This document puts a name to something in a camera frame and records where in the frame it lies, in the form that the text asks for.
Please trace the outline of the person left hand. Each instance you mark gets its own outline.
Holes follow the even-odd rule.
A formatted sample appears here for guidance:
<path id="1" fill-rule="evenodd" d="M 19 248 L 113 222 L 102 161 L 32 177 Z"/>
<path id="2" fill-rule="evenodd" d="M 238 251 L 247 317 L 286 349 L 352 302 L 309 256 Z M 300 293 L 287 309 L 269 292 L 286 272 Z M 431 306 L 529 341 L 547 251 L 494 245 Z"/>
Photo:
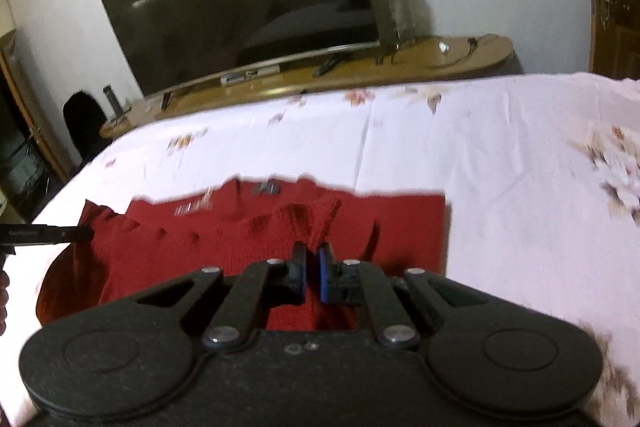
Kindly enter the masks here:
<path id="1" fill-rule="evenodd" d="M 8 287 L 10 285 L 10 279 L 6 272 L 1 271 L 0 277 L 0 336 L 4 334 L 6 331 L 6 317 L 8 316 L 8 312 L 6 312 L 6 305 L 9 301 L 9 293 Z"/>

